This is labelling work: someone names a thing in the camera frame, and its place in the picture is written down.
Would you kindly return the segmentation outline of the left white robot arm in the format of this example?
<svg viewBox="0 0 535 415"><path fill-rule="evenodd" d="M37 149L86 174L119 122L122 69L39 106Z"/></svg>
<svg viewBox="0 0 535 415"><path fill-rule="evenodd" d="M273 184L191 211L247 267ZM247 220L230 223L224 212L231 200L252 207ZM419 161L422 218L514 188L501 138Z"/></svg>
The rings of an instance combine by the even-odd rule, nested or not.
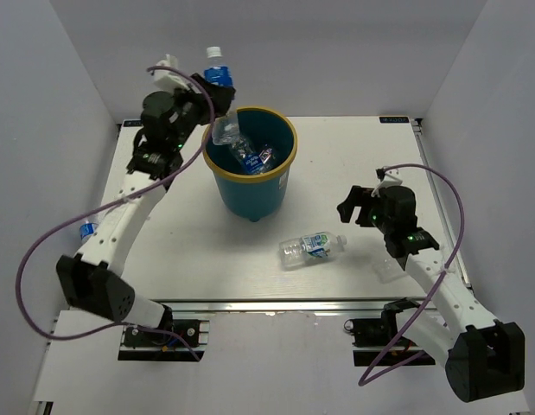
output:
<svg viewBox="0 0 535 415"><path fill-rule="evenodd" d="M67 303L111 322L143 326L153 344L173 335L169 307L139 296L122 278L125 261L144 222L167 194L182 166L181 149L198 125L225 115L235 90L192 75L202 87L154 92L143 100L142 127L133 139L131 159L115 198L98 229L73 256L63 255L56 271Z"/></svg>

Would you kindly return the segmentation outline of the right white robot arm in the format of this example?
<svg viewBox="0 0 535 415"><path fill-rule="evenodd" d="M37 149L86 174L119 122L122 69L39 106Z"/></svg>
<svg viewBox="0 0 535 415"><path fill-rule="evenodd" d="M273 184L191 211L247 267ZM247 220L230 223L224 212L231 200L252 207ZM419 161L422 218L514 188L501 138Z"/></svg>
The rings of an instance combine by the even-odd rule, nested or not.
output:
<svg viewBox="0 0 535 415"><path fill-rule="evenodd" d="M341 222L358 208L360 227L376 227L401 269L424 290L440 317L420 303L399 299L385 305L379 332L393 345L408 339L443 366L455 395L472 402L525 385L525 335L485 309L459 277L444 269L443 251L417 224L416 197L404 186L375 190L354 186L338 205Z"/></svg>

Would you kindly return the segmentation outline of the small bottle blue label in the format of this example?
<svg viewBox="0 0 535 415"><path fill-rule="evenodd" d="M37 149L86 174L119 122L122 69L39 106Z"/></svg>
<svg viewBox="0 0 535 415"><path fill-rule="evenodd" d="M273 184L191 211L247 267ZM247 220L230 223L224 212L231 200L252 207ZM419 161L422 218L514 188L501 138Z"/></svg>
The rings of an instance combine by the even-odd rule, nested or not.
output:
<svg viewBox="0 0 535 415"><path fill-rule="evenodd" d="M97 228L98 224L94 221L86 220L83 224L81 224L79 228L81 242L84 243L91 238L96 233Z"/></svg>

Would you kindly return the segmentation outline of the clear bottle green white label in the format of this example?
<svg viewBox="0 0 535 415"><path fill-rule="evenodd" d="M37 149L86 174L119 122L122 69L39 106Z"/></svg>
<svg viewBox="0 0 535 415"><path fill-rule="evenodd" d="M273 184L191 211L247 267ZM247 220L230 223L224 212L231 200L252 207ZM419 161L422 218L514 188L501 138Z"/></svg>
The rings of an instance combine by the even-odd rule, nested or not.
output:
<svg viewBox="0 0 535 415"><path fill-rule="evenodd" d="M319 232L288 239L279 244L278 254L285 270L328 262L345 251L347 237Z"/></svg>

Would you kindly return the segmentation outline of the clear bottle dark blue label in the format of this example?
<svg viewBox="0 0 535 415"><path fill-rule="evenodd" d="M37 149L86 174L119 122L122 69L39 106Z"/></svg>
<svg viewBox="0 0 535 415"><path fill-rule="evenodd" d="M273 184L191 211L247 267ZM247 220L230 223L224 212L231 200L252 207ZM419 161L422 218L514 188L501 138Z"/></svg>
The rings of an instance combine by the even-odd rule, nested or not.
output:
<svg viewBox="0 0 535 415"><path fill-rule="evenodd" d="M235 90L230 70L223 61L220 47L207 48L207 68L203 75L206 82L213 86L212 99L216 112L212 131L213 144L234 143L239 139L238 114L232 103Z"/></svg>

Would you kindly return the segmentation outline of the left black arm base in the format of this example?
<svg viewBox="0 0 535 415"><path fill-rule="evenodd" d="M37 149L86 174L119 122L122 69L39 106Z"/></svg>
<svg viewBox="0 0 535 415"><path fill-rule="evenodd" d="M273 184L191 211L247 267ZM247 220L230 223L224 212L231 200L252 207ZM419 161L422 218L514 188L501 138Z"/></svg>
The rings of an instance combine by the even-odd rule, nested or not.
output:
<svg viewBox="0 0 535 415"><path fill-rule="evenodd" d="M204 319L175 319L173 335L125 329L118 350L119 361L198 362L206 351L210 322Z"/></svg>

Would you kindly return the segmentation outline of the Aquafina clear water bottle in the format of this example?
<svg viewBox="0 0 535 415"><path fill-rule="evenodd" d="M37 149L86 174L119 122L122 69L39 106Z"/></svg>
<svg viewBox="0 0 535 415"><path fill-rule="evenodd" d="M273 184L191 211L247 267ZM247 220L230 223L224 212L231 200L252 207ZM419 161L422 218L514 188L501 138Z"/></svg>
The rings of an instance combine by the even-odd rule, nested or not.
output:
<svg viewBox="0 0 535 415"><path fill-rule="evenodd" d="M239 162L246 175L255 176L267 172L259 153L249 138L239 135L228 146L232 156Z"/></svg>

